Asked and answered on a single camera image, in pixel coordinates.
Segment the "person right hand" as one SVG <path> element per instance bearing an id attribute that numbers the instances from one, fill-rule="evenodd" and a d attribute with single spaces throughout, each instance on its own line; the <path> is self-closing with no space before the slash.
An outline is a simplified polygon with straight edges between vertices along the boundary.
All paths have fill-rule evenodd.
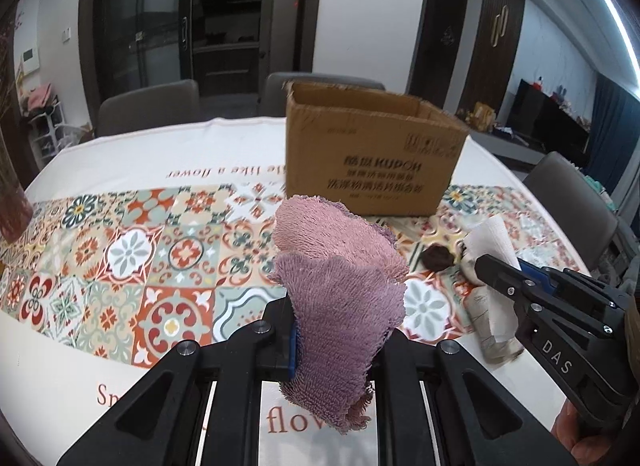
<path id="1" fill-rule="evenodd" d="M 619 330 L 594 338 L 561 374 L 566 401 L 552 434 L 581 465 L 639 463 L 639 304 Z"/>

